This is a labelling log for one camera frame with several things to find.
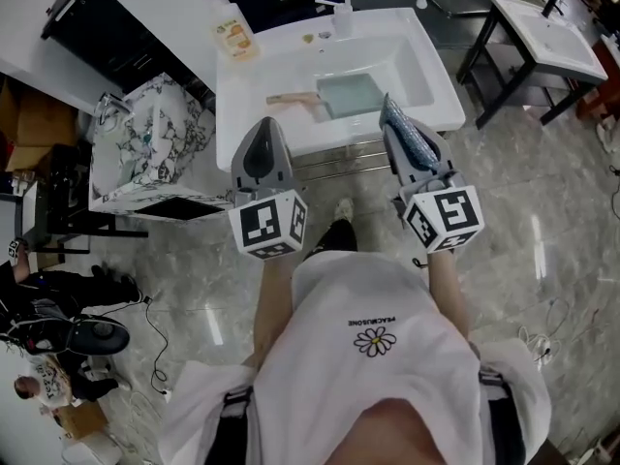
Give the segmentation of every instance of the daisy print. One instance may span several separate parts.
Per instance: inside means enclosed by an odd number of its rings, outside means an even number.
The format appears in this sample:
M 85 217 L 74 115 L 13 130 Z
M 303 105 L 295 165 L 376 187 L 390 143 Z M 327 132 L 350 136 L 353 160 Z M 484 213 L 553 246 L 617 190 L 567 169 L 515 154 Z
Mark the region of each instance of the daisy print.
M 361 353 L 366 353 L 373 358 L 377 355 L 385 355 L 395 342 L 396 336 L 386 334 L 385 327 L 378 327 L 376 330 L 368 328 L 360 332 L 353 344 L 359 348 Z

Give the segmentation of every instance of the chrome faucet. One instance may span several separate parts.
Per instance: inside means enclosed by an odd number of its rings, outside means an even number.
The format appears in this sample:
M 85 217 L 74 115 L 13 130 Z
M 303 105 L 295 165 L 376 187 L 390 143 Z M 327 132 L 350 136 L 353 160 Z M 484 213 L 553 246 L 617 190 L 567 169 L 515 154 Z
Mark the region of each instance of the chrome faucet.
M 111 93 L 104 93 L 95 107 L 95 117 L 99 117 L 99 125 L 103 126 L 106 120 L 116 113 L 124 113 L 125 116 L 133 115 L 132 104 L 123 102 Z

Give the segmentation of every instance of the backpack strap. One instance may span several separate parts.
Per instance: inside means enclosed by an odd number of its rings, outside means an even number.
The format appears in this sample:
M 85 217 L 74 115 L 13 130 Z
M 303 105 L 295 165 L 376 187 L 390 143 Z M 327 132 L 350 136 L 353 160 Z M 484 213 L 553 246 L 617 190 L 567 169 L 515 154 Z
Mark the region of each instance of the backpack strap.
M 224 408 L 215 440 L 204 465 L 245 465 L 248 450 L 248 406 L 252 387 L 231 391 L 224 396 Z
M 525 465 L 525 443 L 511 387 L 501 374 L 482 369 L 480 383 L 487 387 L 496 465 Z

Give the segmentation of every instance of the blue brush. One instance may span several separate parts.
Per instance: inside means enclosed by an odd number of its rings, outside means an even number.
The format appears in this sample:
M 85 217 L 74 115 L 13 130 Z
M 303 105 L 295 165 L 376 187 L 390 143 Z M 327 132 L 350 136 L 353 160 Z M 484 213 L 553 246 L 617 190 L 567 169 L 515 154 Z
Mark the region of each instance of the blue brush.
M 400 107 L 386 93 L 384 106 L 379 117 L 379 127 L 388 124 L 400 140 L 405 154 L 413 165 L 422 166 L 431 171 L 440 167 L 439 159 L 424 136 Z

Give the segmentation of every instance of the black trousers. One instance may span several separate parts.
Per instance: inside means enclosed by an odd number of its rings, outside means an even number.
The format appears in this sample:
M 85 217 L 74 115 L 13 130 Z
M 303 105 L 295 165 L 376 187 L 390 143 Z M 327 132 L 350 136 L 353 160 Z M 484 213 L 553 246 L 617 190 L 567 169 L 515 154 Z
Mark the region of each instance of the black trousers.
M 326 251 L 357 251 L 356 232 L 346 219 L 334 222 L 304 260 Z
M 71 390 L 75 398 L 97 401 L 113 389 L 118 388 L 118 383 L 114 379 L 89 381 L 83 375 L 79 374 L 79 368 L 82 363 L 86 361 L 86 356 L 64 352 L 58 354 L 56 359 L 71 380 Z
M 56 302 L 70 319 L 89 306 L 111 306 L 136 301 L 136 288 L 109 277 L 84 277 L 73 272 L 53 271 L 31 274 L 23 283 L 37 288 L 36 294 Z

